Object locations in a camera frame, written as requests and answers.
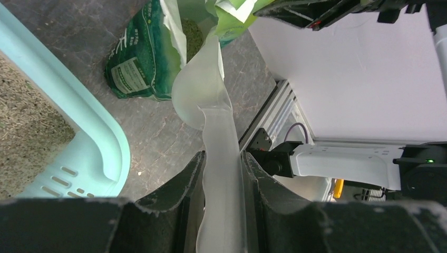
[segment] gray stone surface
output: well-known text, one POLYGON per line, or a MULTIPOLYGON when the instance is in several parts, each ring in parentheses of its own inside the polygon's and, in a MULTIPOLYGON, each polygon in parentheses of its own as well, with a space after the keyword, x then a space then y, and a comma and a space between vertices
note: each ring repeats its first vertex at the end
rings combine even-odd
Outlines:
MULTIPOLYGON (((103 77, 105 57, 146 1, 0 0, 121 124, 132 164, 122 196, 137 199, 180 172, 203 150, 201 132, 185 125, 172 103, 117 99, 103 77)), ((225 84, 240 138, 275 82, 248 31, 222 49, 225 84)))

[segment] black bracket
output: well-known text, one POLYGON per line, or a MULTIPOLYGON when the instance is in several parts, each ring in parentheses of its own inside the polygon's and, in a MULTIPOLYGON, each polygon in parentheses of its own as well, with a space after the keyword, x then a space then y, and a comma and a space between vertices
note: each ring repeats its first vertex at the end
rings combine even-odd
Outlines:
POLYGON ((447 142, 406 145, 399 165, 402 196, 447 206, 447 142))
POLYGON ((264 128, 260 128, 251 139, 250 143, 247 146, 247 149, 258 149, 258 150, 269 151, 270 147, 271 147, 270 136, 268 136, 267 131, 264 128))
POLYGON ((293 178, 294 174, 290 165, 290 156, 294 154, 293 150, 302 144, 300 141, 286 141, 271 151, 248 148, 247 152, 253 155, 259 165, 269 175, 293 178))

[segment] yellow cable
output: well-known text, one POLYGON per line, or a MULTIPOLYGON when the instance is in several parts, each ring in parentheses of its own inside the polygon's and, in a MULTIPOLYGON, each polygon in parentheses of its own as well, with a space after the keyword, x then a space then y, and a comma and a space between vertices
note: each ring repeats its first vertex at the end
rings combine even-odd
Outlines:
POLYGON ((343 179, 337 179, 335 181, 334 195, 333 195, 334 199, 338 199, 342 195, 344 182, 345 182, 345 180, 343 180, 343 179))

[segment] plastic basket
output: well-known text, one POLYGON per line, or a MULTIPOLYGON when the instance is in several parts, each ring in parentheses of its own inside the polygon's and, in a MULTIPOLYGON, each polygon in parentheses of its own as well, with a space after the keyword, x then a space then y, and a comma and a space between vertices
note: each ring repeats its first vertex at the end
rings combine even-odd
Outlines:
POLYGON ((84 85, 2 4, 0 51, 39 87, 76 132, 20 198, 117 196, 130 167, 123 130, 84 85))

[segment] white wall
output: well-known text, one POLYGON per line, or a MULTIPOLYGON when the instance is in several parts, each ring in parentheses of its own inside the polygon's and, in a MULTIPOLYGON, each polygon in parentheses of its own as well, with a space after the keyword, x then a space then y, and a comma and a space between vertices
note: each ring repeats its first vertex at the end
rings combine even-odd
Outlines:
POLYGON ((447 140, 447 102, 425 9, 393 24, 350 14, 319 32, 260 18, 250 32, 289 79, 317 138, 447 140))

